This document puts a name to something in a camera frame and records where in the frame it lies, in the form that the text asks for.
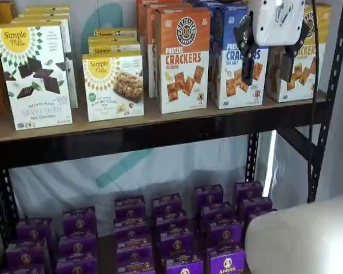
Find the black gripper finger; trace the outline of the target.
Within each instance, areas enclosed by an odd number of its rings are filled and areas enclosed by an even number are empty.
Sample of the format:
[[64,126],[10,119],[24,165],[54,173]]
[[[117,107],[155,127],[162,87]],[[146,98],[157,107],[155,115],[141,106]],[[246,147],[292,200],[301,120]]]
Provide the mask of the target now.
[[309,32],[309,27],[304,21],[302,22],[300,30],[301,32],[298,41],[293,45],[285,46],[285,52],[281,58],[280,78],[288,83],[291,82],[294,59],[300,51],[301,47],[304,45],[305,38]]
[[242,54],[242,81],[250,86],[253,82],[254,57],[258,44],[254,40],[253,33],[253,12],[248,12],[238,27],[234,27],[234,35],[237,47]]

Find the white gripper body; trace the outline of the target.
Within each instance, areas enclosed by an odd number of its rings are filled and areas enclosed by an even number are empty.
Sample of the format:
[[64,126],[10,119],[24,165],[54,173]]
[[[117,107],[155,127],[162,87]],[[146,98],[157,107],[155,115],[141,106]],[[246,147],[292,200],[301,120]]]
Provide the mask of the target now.
[[259,46],[295,44],[304,17],[304,1],[249,1],[254,40]]

